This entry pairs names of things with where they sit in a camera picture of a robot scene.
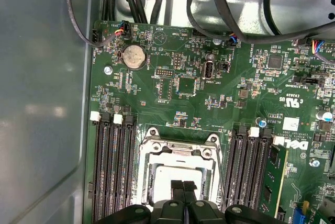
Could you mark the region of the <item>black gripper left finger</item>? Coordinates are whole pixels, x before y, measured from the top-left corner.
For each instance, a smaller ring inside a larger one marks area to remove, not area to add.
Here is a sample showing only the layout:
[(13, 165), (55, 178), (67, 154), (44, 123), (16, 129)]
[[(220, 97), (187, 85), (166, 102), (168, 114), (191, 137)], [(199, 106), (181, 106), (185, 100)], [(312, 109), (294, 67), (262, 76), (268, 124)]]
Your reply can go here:
[(96, 223), (183, 223), (185, 213), (184, 184), (171, 181), (171, 199), (162, 200), (149, 210), (144, 205), (131, 205)]

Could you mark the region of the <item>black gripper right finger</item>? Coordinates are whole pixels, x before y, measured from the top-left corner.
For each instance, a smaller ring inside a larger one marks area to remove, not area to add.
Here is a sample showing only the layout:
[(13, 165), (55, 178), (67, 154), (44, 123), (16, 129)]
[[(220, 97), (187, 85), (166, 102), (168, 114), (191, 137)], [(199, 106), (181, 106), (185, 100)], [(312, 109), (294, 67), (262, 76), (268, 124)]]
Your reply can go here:
[(281, 223), (280, 220), (244, 205), (231, 205), (223, 212), (211, 201), (196, 199), (193, 181), (184, 182), (184, 194), (190, 223)]

